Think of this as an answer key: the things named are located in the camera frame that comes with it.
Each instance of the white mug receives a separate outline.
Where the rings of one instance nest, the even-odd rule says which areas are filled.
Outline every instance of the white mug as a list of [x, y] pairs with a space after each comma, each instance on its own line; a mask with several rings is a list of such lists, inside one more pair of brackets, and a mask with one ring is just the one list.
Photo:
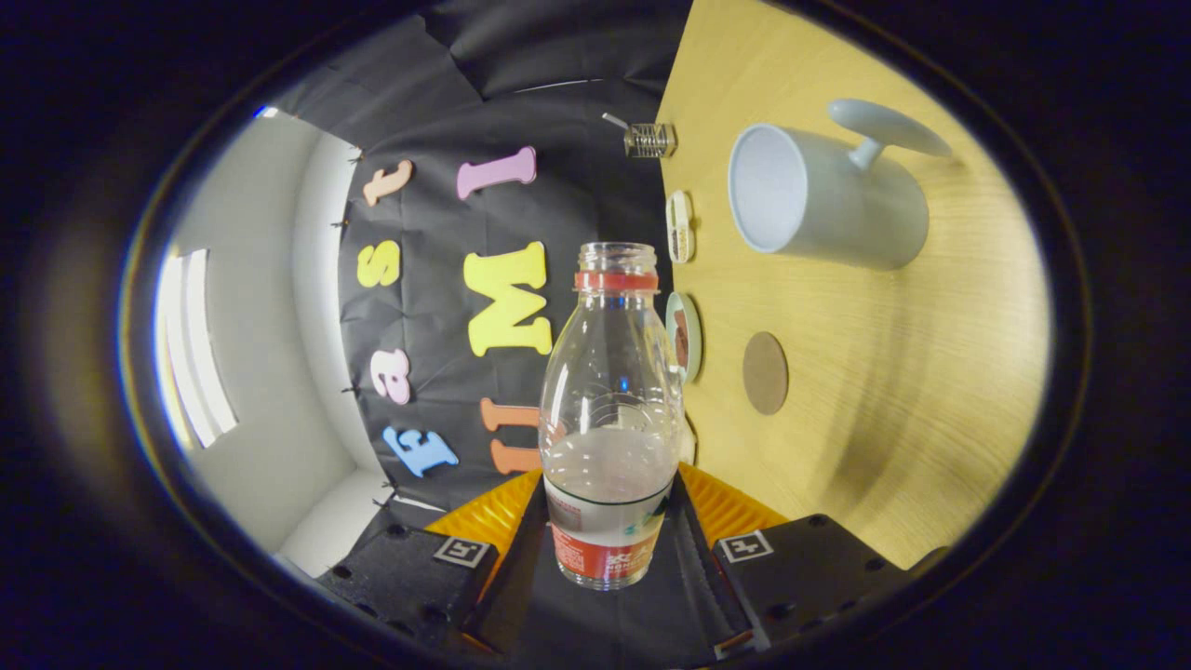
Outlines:
[[894, 269], [927, 240], [927, 199], [904, 167], [877, 157], [886, 144], [947, 156], [950, 146], [913, 119], [863, 100], [828, 107], [866, 136], [838, 139], [760, 123], [744, 129], [728, 164], [736, 228], [766, 253]]

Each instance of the white wall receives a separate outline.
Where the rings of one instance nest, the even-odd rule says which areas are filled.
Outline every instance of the white wall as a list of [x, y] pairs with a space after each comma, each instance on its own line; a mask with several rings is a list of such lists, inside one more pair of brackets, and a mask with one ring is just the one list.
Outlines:
[[311, 577], [326, 572], [348, 555], [376, 515], [373, 501], [385, 502], [392, 493], [382, 487], [386, 482], [380, 472], [356, 470], [310, 511], [280, 553]]
[[318, 400], [356, 465], [379, 475], [380, 462], [360, 420], [360, 406], [354, 395], [341, 393], [351, 387], [351, 378], [339, 327], [341, 231], [330, 225], [343, 219], [355, 173], [355, 164], [349, 161], [358, 154], [351, 144], [328, 133], [314, 145], [298, 194], [293, 283], [298, 327]]
[[[303, 274], [294, 270], [294, 251], [303, 246], [294, 233], [298, 193], [320, 136], [295, 119], [252, 121], [206, 177], [175, 233], [180, 253], [211, 249], [212, 349], [239, 421], [189, 456], [227, 512], [269, 552], [356, 468], [320, 401], [326, 384], [312, 377], [314, 357], [295, 306], [295, 275]], [[306, 315], [305, 328], [316, 330]], [[326, 358], [342, 365], [342, 345]]]

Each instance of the foam letter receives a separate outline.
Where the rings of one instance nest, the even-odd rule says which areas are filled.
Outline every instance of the foam letter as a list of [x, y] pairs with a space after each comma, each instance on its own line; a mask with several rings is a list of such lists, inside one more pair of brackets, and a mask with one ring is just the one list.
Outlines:
[[[488, 399], [480, 401], [480, 419], [490, 433], [501, 426], [528, 426], [537, 428], [538, 412], [536, 407], [498, 406]], [[492, 464], [501, 475], [510, 472], [529, 472], [542, 468], [542, 455], [537, 447], [506, 447], [500, 440], [492, 440]]]
[[388, 286], [401, 276], [401, 248], [392, 239], [368, 244], [356, 256], [356, 278], [364, 288]]
[[385, 195], [392, 195], [401, 189], [410, 181], [410, 176], [413, 174], [413, 162], [401, 161], [397, 163], [397, 171], [393, 174], [385, 174], [385, 170], [379, 169], [373, 174], [373, 180], [364, 183], [364, 200], [368, 201], [369, 207], [376, 206], [376, 200], [384, 198]]
[[387, 397], [399, 406], [410, 402], [410, 358], [401, 350], [376, 352], [373, 355], [369, 372], [373, 387], [382, 399]]
[[438, 433], [426, 433], [423, 442], [422, 433], [417, 431], [406, 431], [398, 436], [397, 431], [389, 427], [381, 433], [381, 439], [388, 443], [397, 458], [401, 459], [414, 477], [420, 478], [423, 472], [436, 465], [459, 465], [459, 457], [450, 451]]
[[537, 177], [537, 154], [532, 146], [522, 146], [512, 156], [490, 161], [473, 165], [463, 163], [459, 165], [459, 175], [455, 177], [455, 190], [460, 200], [466, 199], [473, 190], [485, 188], [494, 183], [505, 181], [520, 181], [529, 183]]
[[475, 356], [482, 357], [492, 347], [532, 347], [542, 356], [550, 353], [554, 339], [545, 317], [517, 325], [544, 307], [545, 298], [513, 286], [545, 284], [545, 246], [541, 242], [499, 256], [468, 253], [463, 258], [463, 283], [492, 298], [492, 303], [467, 324], [467, 339]]

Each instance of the letter m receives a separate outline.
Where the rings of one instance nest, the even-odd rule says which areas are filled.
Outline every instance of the letter m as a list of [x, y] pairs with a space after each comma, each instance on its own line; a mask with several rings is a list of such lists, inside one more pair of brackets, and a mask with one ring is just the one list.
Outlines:
[[463, 282], [492, 298], [492, 303], [467, 324], [467, 339], [475, 356], [482, 357], [492, 347], [532, 347], [542, 356], [550, 353], [554, 339], [545, 317], [517, 325], [544, 307], [545, 298], [513, 286], [545, 284], [545, 246], [541, 242], [499, 256], [468, 253], [463, 258]]

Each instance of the yellow letter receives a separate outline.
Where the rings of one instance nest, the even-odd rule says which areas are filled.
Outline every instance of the yellow letter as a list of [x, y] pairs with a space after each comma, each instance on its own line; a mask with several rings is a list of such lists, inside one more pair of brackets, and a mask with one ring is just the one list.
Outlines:
[[376, 244], [375, 252], [373, 245], [368, 244], [356, 256], [356, 278], [364, 288], [372, 288], [376, 283], [388, 286], [398, 276], [401, 276], [401, 248], [392, 239]]
[[541, 242], [499, 256], [468, 253], [463, 258], [463, 283], [492, 298], [492, 303], [467, 324], [467, 339], [475, 356], [482, 357], [492, 347], [532, 347], [542, 356], [550, 353], [554, 339], [545, 317], [517, 325], [544, 307], [545, 298], [513, 286], [529, 283], [541, 288], [545, 284], [545, 246]]

